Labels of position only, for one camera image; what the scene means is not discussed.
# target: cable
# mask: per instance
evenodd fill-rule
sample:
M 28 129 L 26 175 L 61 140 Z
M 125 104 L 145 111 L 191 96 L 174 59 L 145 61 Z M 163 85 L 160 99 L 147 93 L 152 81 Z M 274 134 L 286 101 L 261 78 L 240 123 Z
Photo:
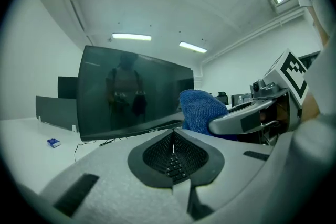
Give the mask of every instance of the cable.
M 75 163 L 76 163 L 76 151 L 77 151 L 77 149 L 78 149 L 78 146 L 83 146 L 83 145 L 85 145 L 85 144 L 93 144 L 93 143 L 95 143 L 97 140 L 95 140 L 95 141 L 93 141 L 93 142 L 86 142 L 86 143 L 83 143 L 83 144 L 79 144 L 78 143 L 78 145 L 77 145 L 77 147 L 76 147 L 76 149 L 75 149 L 75 152 L 73 153 L 74 155 L 74 158 L 75 158 Z
M 106 144 L 112 143 L 115 139 L 112 139 L 111 141 L 109 141 L 109 139 L 107 139 L 104 143 L 100 144 L 99 146 L 105 146 Z

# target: gray partition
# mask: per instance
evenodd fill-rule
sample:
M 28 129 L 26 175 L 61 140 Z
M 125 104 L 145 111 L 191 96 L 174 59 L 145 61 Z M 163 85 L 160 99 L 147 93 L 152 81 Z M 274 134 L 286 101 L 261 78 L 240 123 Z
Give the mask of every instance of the gray partition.
M 36 97 L 36 118 L 41 121 L 72 130 L 78 130 L 77 101 L 75 99 Z

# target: monitor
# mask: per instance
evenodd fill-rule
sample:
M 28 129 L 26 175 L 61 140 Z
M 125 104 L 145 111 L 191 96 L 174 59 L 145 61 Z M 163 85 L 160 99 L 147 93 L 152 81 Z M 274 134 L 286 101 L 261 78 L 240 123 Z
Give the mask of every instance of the monitor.
M 86 46 L 77 90 L 81 139 L 102 140 L 182 126 L 180 92 L 193 71 L 122 50 Z
M 76 77 L 58 77 L 58 98 L 76 99 L 77 80 L 78 78 Z

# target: blue towel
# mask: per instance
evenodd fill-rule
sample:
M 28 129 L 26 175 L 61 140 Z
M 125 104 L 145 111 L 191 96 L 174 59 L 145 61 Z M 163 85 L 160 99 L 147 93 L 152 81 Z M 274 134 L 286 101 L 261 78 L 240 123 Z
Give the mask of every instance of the blue towel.
M 180 93 L 180 104 L 185 118 L 183 129 L 228 140 L 238 140 L 237 135 L 213 135 L 207 129 L 210 120 L 229 113 L 226 106 L 211 94 L 200 90 L 186 90 Z

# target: white table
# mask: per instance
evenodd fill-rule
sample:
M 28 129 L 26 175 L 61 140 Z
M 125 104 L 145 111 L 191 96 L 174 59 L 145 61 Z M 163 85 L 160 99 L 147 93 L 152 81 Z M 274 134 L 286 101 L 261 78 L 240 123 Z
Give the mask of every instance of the white table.
M 56 148 L 48 146 L 47 140 L 51 138 L 59 140 L 61 145 Z M 78 146 L 76 160 L 103 142 L 105 140 Z M 79 133 L 40 122 L 36 118 L 0 121 L 0 146 L 4 161 L 14 179 L 36 193 L 40 193 L 56 175 L 75 163 L 73 154 L 78 143 L 83 143 Z

